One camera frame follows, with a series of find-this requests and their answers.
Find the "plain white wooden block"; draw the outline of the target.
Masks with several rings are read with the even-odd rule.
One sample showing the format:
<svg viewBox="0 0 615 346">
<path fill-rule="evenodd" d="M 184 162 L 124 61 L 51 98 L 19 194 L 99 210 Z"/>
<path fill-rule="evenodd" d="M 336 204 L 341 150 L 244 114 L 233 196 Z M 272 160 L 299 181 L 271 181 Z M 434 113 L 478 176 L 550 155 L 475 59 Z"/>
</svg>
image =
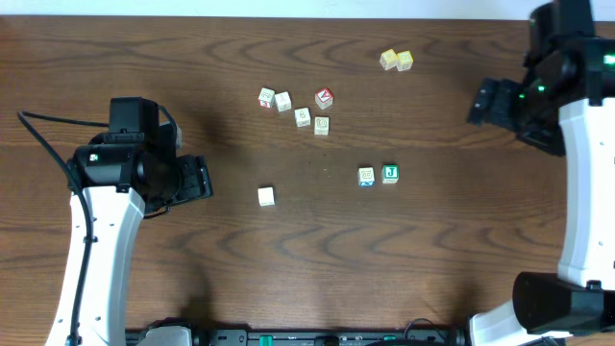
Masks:
<svg viewBox="0 0 615 346">
<path fill-rule="evenodd" d="M 275 192 L 272 186 L 260 187 L 258 189 L 258 202 L 261 207 L 275 205 Z"/>
</svg>

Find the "blue edged picture block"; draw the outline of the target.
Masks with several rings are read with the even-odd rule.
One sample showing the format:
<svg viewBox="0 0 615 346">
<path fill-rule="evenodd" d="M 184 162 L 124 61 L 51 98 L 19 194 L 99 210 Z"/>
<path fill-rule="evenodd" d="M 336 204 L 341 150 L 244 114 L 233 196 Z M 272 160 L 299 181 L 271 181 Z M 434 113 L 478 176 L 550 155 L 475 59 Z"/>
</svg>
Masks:
<svg viewBox="0 0 615 346">
<path fill-rule="evenodd" d="M 357 179 L 361 187 L 373 186 L 376 181 L 374 168 L 360 167 L 357 171 Z"/>
</svg>

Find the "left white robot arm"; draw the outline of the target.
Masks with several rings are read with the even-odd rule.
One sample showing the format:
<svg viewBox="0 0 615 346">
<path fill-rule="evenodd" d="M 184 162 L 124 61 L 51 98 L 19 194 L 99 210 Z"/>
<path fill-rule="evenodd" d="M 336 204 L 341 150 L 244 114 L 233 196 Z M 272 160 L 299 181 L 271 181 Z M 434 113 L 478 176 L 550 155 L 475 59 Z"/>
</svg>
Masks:
<svg viewBox="0 0 615 346">
<path fill-rule="evenodd" d="M 49 345 L 126 345 L 126 300 L 143 220 L 211 196 L 203 158 L 180 135 L 106 134 L 65 163 L 71 237 Z"/>
</svg>

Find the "green letter J block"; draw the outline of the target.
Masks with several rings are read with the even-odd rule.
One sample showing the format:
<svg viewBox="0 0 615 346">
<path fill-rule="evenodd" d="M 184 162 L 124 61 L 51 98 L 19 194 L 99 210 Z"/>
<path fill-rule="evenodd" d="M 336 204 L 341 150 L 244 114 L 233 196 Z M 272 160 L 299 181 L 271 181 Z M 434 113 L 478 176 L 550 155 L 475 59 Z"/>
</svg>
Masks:
<svg viewBox="0 0 615 346">
<path fill-rule="evenodd" d="M 400 179 L 400 168 L 396 164 L 385 164 L 381 170 L 384 184 L 396 184 Z"/>
</svg>

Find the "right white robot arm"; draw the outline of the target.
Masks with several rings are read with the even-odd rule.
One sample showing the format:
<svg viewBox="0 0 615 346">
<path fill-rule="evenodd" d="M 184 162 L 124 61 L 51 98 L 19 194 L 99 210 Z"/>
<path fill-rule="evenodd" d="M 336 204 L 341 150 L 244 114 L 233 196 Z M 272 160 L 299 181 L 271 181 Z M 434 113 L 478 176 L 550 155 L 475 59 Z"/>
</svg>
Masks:
<svg viewBox="0 0 615 346">
<path fill-rule="evenodd" d="M 511 299 L 469 321 L 473 345 L 558 345 L 614 330 L 614 42 L 552 35 L 530 45 L 521 83 L 484 80 L 472 124 L 562 156 L 564 246 L 555 273 L 522 272 Z"/>
</svg>

